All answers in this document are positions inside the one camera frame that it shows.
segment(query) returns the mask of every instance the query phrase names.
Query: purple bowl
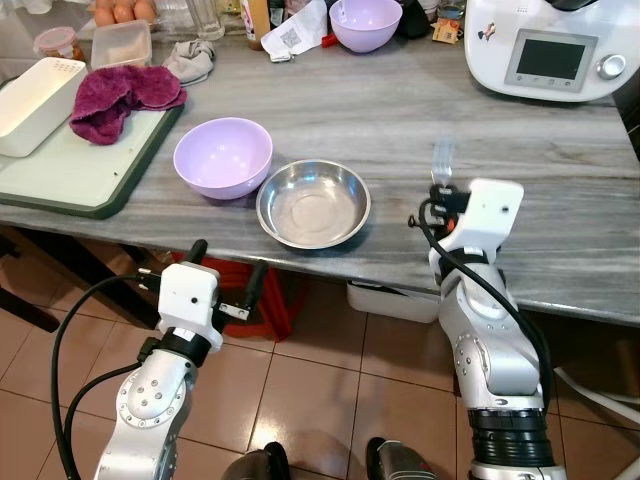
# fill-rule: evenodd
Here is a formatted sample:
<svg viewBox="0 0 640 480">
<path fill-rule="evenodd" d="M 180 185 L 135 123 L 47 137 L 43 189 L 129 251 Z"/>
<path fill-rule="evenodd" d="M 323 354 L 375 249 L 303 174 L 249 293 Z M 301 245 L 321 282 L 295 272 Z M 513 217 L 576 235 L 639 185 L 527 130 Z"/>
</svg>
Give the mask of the purple bowl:
<svg viewBox="0 0 640 480">
<path fill-rule="evenodd" d="M 367 53 L 387 43 L 402 17 L 396 0 L 338 0 L 329 9 L 331 28 L 340 43 Z"/>
<path fill-rule="evenodd" d="M 244 118 L 218 118 L 182 137 L 173 166 L 196 192 L 231 200 L 258 188 L 269 172 L 272 153 L 271 136 L 262 126 Z"/>
</svg>

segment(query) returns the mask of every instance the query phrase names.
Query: bowl rim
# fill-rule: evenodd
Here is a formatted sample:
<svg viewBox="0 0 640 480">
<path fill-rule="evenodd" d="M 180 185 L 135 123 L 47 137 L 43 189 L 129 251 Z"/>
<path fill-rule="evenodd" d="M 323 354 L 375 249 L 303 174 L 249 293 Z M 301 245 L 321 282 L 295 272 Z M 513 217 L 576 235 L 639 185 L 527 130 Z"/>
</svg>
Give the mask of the bowl rim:
<svg viewBox="0 0 640 480">
<path fill-rule="evenodd" d="M 206 127 L 206 126 L 208 126 L 209 124 L 212 124 L 212 123 L 221 122 L 223 120 L 232 120 L 232 121 L 240 120 L 241 123 L 252 124 L 253 126 L 258 127 L 258 130 L 262 130 L 266 134 L 266 136 L 267 136 L 266 138 L 269 140 L 269 147 L 270 147 L 269 155 L 267 155 L 266 160 L 260 166 L 260 168 L 258 168 L 256 170 L 256 172 L 253 173 L 250 177 L 242 180 L 241 182 L 234 183 L 234 184 L 231 184 L 231 185 L 206 185 L 206 184 L 201 184 L 201 183 L 198 183 L 198 182 L 194 182 L 192 180 L 189 180 L 189 179 L 185 178 L 185 176 L 180 172 L 180 170 L 178 169 L 178 166 L 176 164 L 176 153 L 178 152 L 178 149 L 182 145 L 182 142 L 184 142 L 187 139 L 187 137 L 189 135 L 191 135 L 191 133 L 195 132 L 196 130 L 198 130 L 200 128 L 204 128 L 204 127 Z M 239 185 L 242 185 L 243 183 L 246 183 L 246 182 L 249 182 L 250 180 L 253 180 L 256 176 L 258 176 L 260 174 L 260 172 L 263 171 L 264 168 L 268 168 L 269 167 L 272 157 L 273 157 L 273 139 L 271 138 L 271 135 L 269 134 L 269 132 L 267 131 L 266 128 L 264 128 L 258 122 L 254 122 L 253 120 L 249 120 L 248 118 L 242 118 L 242 117 L 220 117 L 220 118 L 214 118 L 212 120 L 207 120 L 206 122 L 200 123 L 199 125 L 196 125 L 195 127 L 193 127 L 191 130 L 189 130 L 187 133 L 185 133 L 182 136 L 182 138 L 178 141 L 178 143 L 176 145 L 176 148 L 174 148 L 174 150 L 173 150 L 173 169 L 176 171 L 178 176 L 180 178 L 182 178 L 182 180 L 187 182 L 189 185 L 195 185 L 196 187 L 199 187 L 199 188 L 226 189 L 226 188 L 237 187 Z"/>
<path fill-rule="evenodd" d="M 333 15 L 331 14 L 331 12 L 334 12 L 334 7 L 337 9 L 337 5 L 342 2 L 344 0 L 338 0 L 337 2 L 335 2 L 333 5 L 331 5 L 331 7 L 329 8 L 329 19 L 331 20 L 331 28 L 333 28 L 333 23 L 337 23 L 339 27 L 344 28 L 345 30 L 351 30 L 352 32 L 377 32 L 378 30 L 384 30 L 385 28 L 389 28 L 392 27 L 394 24 L 399 23 L 400 19 L 402 18 L 402 6 L 396 2 L 396 0 L 382 0 L 382 1 L 386 1 L 387 3 L 395 3 L 398 8 L 400 9 L 400 16 L 398 17 L 397 20 L 394 20 L 393 22 L 389 23 L 388 25 L 385 25 L 384 27 L 376 27 L 376 28 L 352 28 L 349 27 L 341 22 L 339 22 L 337 19 L 334 20 L 333 19 Z"/>
<path fill-rule="evenodd" d="M 269 184 L 269 182 L 276 175 L 278 175 L 279 173 L 291 168 L 294 165 L 299 165 L 299 164 L 302 164 L 302 163 L 325 163 L 325 164 L 329 164 L 329 165 L 334 165 L 336 167 L 340 167 L 340 168 L 346 170 L 347 172 L 349 172 L 351 175 L 353 175 L 358 180 L 358 182 L 360 182 L 360 185 L 362 185 L 362 188 L 364 189 L 365 198 L 367 200 L 364 214 L 362 215 L 362 218 L 360 219 L 360 222 L 358 223 L 358 225 L 356 225 L 344 237 L 340 237 L 339 239 L 336 239 L 336 240 L 334 240 L 332 242 L 324 243 L 324 244 L 321 244 L 321 245 L 300 245 L 298 243 L 294 243 L 294 242 L 291 242 L 291 241 L 283 238 L 282 236 L 278 235 L 278 233 L 276 233 L 273 230 L 271 230 L 269 225 L 265 222 L 264 218 L 262 217 L 262 213 L 260 211 L 261 210 L 260 206 L 262 204 L 264 191 L 267 188 L 267 185 Z M 262 229 L 265 232 L 267 232 L 267 234 L 270 237 L 276 239 L 278 242 L 283 243 L 284 245 L 288 245 L 289 247 L 298 248 L 300 250 L 320 250 L 320 249 L 323 249 L 323 248 L 334 247 L 334 246 L 339 245 L 339 244 L 341 244 L 343 242 L 346 242 L 347 240 L 349 240 L 351 237 L 353 237 L 356 233 L 358 233 L 362 229 L 364 224 L 367 222 L 367 219 L 369 218 L 369 213 L 370 212 L 371 212 L 371 194 L 369 193 L 369 187 L 367 187 L 367 184 L 364 182 L 362 177 L 360 175 L 358 175 L 356 172 L 354 172 L 352 169 L 350 169 L 349 167 L 345 167 L 341 163 L 333 162 L 331 160 L 322 160 L 322 159 L 319 159 L 319 158 L 309 158 L 309 159 L 304 159 L 304 160 L 296 160 L 295 162 L 291 162 L 291 163 L 287 163 L 286 165 L 283 165 L 282 167 L 277 169 L 275 172 L 273 172 L 273 174 L 269 175 L 269 177 L 264 182 L 262 182 L 262 185 L 260 186 L 260 190 L 258 190 L 258 195 L 256 197 L 256 213 L 258 215 L 258 222 L 260 223 L 260 226 L 262 227 Z"/>
</svg>

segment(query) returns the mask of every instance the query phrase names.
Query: display screen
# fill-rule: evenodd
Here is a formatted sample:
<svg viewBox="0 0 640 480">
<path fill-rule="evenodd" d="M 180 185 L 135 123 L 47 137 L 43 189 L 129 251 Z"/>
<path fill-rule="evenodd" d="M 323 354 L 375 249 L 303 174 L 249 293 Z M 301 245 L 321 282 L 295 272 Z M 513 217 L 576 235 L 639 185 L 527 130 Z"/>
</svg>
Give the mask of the display screen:
<svg viewBox="0 0 640 480">
<path fill-rule="evenodd" d="M 525 40 L 518 73 L 574 80 L 580 68 L 584 45 Z"/>
</svg>

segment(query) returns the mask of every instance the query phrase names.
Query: jar lid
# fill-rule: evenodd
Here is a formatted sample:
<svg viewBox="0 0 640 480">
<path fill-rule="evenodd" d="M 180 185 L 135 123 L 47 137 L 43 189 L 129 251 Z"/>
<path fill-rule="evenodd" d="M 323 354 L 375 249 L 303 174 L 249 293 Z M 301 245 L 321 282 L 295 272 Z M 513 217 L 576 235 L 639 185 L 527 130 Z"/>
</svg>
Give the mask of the jar lid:
<svg viewBox="0 0 640 480">
<path fill-rule="evenodd" d="M 76 39 L 76 31 L 71 27 L 56 27 L 45 30 L 33 41 L 40 50 L 59 50 L 71 45 Z"/>
</svg>

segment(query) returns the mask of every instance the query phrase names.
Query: brown egg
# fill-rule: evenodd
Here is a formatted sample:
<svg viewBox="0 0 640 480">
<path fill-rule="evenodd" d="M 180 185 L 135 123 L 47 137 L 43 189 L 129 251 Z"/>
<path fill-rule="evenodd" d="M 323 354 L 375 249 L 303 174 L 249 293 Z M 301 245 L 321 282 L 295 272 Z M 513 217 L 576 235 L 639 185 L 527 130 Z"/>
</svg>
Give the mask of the brown egg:
<svg viewBox="0 0 640 480">
<path fill-rule="evenodd" d="M 151 8 L 153 8 L 153 11 L 156 12 L 156 15 L 158 14 L 158 7 L 156 7 L 156 2 L 154 2 L 153 0 L 136 0 L 136 3 L 147 3 L 151 5 Z"/>
<path fill-rule="evenodd" d="M 105 25 L 113 25 L 114 23 L 116 23 L 115 19 L 113 18 L 113 12 L 110 8 L 96 8 L 95 13 L 93 14 L 93 18 L 96 21 L 96 25 L 99 27 L 104 27 Z"/>
<path fill-rule="evenodd" d="M 118 23 L 130 22 L 136 19 L 133 15 L 133 9 L 122 3 L 118 3 L 113 7 L 113 18 L 115 18 Z"/>
<path fill-rule="evenodd" d="M 98 8 L 108 8 L 111 10 L 113 8 L 113 0 L 96 0 L 96 10 Z"/>
<path fill-rule="evenodd" d="M 146 20 L 149 24 L 153 23 L 156 19 L 156 12 L 147 2 L 138 0 L 136 2 L 136 6 L 133 8 L 133 12 L 136 16 L 136 20 Z"/>
</svg>

